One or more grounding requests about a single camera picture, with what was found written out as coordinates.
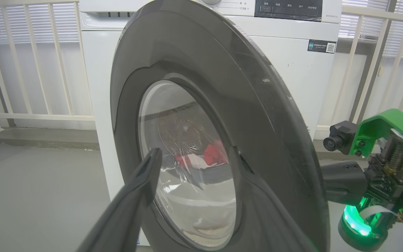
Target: floor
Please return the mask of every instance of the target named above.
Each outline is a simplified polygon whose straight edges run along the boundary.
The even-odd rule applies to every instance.
[[[0,145],[0,252],[73,252],[108,204],[98,151]],[[356,251],[337,233],[343,207],[329,203],[331,252]],[[379,251],[403,251],[403,224]]]

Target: washing machine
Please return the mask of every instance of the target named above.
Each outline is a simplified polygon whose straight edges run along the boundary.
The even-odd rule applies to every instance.
[[[139,245],[273,251],[290,249],[286,241],[297,237],[328,251],[328,208],[312,138],[341,2],[149,2],[80,1],[110,198],[150,150],[163,152]],[[249,183],[263,185],[268,197],[256,196]],[[272,204],[280,208],[272,212]]]

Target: black sticker with qr code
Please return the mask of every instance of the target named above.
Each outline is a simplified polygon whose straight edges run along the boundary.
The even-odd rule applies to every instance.
[[[335,53],[337,42],[324,40],[309,40],[307,51],[318,51],[320,53]]]

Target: railing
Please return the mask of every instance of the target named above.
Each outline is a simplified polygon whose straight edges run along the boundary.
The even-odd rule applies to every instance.
[[[388,23],[389,23],[389,21],[403,22],[402,13],[386,12],[386,11],[377,10],[377,9],[373,9],[373,8],[343,6],[342,13],[355,15],[355,16],[359,17],[357,29],[356,29],[354,38],[352,40],[352,46],[351,46],[351,50],[349,53],[349,59],[347,62],[346,70],[344,72],[344,76],[342,78],[339,92],[336,96],[337,99],[335,102],[333,113],[332,113],[332,116],[329,117],[330,124],[329,125],[318,125],[317,132],[318,131],[327,131],[328,132],[330,125],[338,123],[339,121],[342,121],[342,119],[343,119],[342,116],[341,116],[341,119],[339,119],[339,113],[341,113],[341,111],[339,109],[339,105],[343,101],[344,96],[348,95],[348,94],[345,94],[344,91],[350,85],[349,82],[350,82],[350,77],[351,77],[350,75],[352,73],[352,67],[353,67],[352,64],[355,60],[355,50],[357,48],[357,44],[359,42],[361,42],[361,40],[359,38],[360,38],[361,29],[362,29],[363,18],[364,17],[378,18],[378,19],[382,19],[383,22],[382,22],[380,34],[377,38],[376,45],[374,47],[375,48],[374,54],[372,55],[372,58],[371,58],[371,64],[369,65],[368,73],[366,74],[366,77],[364,76],[365,81],[364,81],[363,88],[361,90],[361,94],[357,95],[357,97],[354,101],[354,106],[356,106],[356,110],[355,110],[355,113],[353,113],[353,114],[351,113],[351,116],[349,118],[350,121],[352,121],[353,123],[359,123],[362,120],[363,115],[365,115],[366,107],[363,104],[364,104],[365,100],[368,100],[369,95],[371,95],[371,93],[370,93],[371,90],[369,89],[369,87],[370,87],[371,81],[374,81],[374,79],[372,80],[374,71],[377,71],[379,69],[379,66],[377,65],[377,59],[383,53],[383,50],[384,50],[384,48],[382,47],[382,44],[383,44],[382,42],[388,32],[388,29],[387,29]],[[382,110],[387,109],[387,107],[389,105],[390,96],[388,94],[390,94],[393,91],[393,88],[396,85],[396,75],[398,73],[398,67],[399,67],[401,59],[402,59],[402,54],[403,54],[403,37],[400,42],[400,47],[398,49],[398,52],[396,54],[396,58],[394,59],[394,64],[392,66],[390,76],[387,81],[387,86],[386,86],[386,88],[384,90],[384,94],[382,96],[382,100],[377,108],[377,113],[382,112]],[[402,95],[402,100],[401,100],[398,108],[400,110],[403,110],[403,94],[400,93],[400,95]],[[318,134],[318,138],[321,139],[321,137],[324,137],[324,136]]]
[[[84,56],[83,56],[83,48],[82,48],[82,40],[81,40],[81,34],[80,34],[80,20],[79,20],[79,9],[78,9],[78,0],[48,0],[48,1],[41,1],[41,0],[0,0],[0,9],[2,12],[3,16],[3,21],[5,25],[5,31],[7,33],[7,39],[8,39],[8,44],[10,47],[11,55],[13,58],[13,65],[15,67],[15,73],[16,73],[16,78],[18,80],[19,84],[19,89],[21,90],[22,94],[22,99],[24,101],[24,106],[26,107],[27,113],[15,113],[13,111],[13,107],[11,104],[11,101],[9,99],[9,94],[7,91],[7,87],[5,85],[5,80],[3,78],[3,74],[1,72],[1,67],[0,67],[0,91],[3,96],[3,102],[6,107],[6,112],[2,113],[0,112],[0,118],[11,118],[11,119],[38,119],[38,120],[63,120],[63,121],[94,121],[94,116],[92,114],[92,108],[91,108],[91,101],[88,99],[88,102],[85,106],[88,106],[90,109],[91,114],[90,115],[78,115],[75,113],[73,105],[72,105],[72,100],[69,92],[69,84],[68,80],[65,75],[65,67],[64,67],[64,61],[62,59],[62,50],[61,50],[61,42],[59,41],[58,33],[57,33],[57,27],[56,27],[56,21],[54,18],[54,8],[53,5],[56,3],[73,3],[74,4],[74,11],[75,11],[75,16],[76,16],[76,22],[77,22],[77,33],[78,33],[78,38],[79,38],[79,45],[80,45],[80,57],[82,58],[83,62],[83,70],[84,73],[82,76],[80,76],[82,79],[85,80],[86,82],[86,90],[81,91],[84,94],[88,95],[89,98],[89,89],[88,89],[88,80],[86,76],[86,70],[85,70],[85,62],[84,62]],[[56,51],[56,60],[58,64],[58,69],[59,69],[59,74],[61,77],[61,84],[63,87],[64,95],[65,95],[65,100],[66,100],[66,106],[67,106],[67,114],[54,114],[51,110],[51,105],[50,101],[48,100],[47,96],[47,90],[45,88],[44,84],[44,71],[41,69],[40,66],[40,56],[38,53],[38,48],[37,48],[37,42],[35,41],[35,36],[34,36],[34,29],[32,27],[32,21],[31,21],[31,16],[29,13],[29,6],[30,5],[38,5],[38,4],[47,4],[48,5],[48,11],[49,11],[49,16],[50,16],[50,22],[51,22],[51,28],[52,28],[52,34],[53,34],[53,43],[55,45],[55,51]],[[7,12],[7,7],[8,6],[13,6],[13,5],[22,5],[24,8],[24,14],[26,16],[26,22],[27,22],[27,28],[29,31],[29,37],[30,37],[30,44],[32,47],[32,53],[33,57],[35,60],[35,66],[36,66],[36,73],[38,75],[38,84],[40,85],[42,94],[43,94],[43,100],[46,105],[46,111],[47,113],[45,114],[38,114],[38,113],[33,113],[32,112],[32,105],[30,103],[28,94],[27,94],[27,89],[26,86],[24,85],[24,79],[21,73],[21,67],[20,67],[20,62],[19,62],[19,57],[16,52],[16,46],[13,40],[13,32],[10,27],[10,22],[9,22],[9,17],[8,17],[8,12]]]

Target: round door glass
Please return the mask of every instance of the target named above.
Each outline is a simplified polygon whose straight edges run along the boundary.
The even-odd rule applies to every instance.
[[[139,110],[142,157],[159,147],[163,163],[155,202],[194,246],[224,247],[234,230],[236,203],[228,156],[205,111],[181,86],[157,81]]]

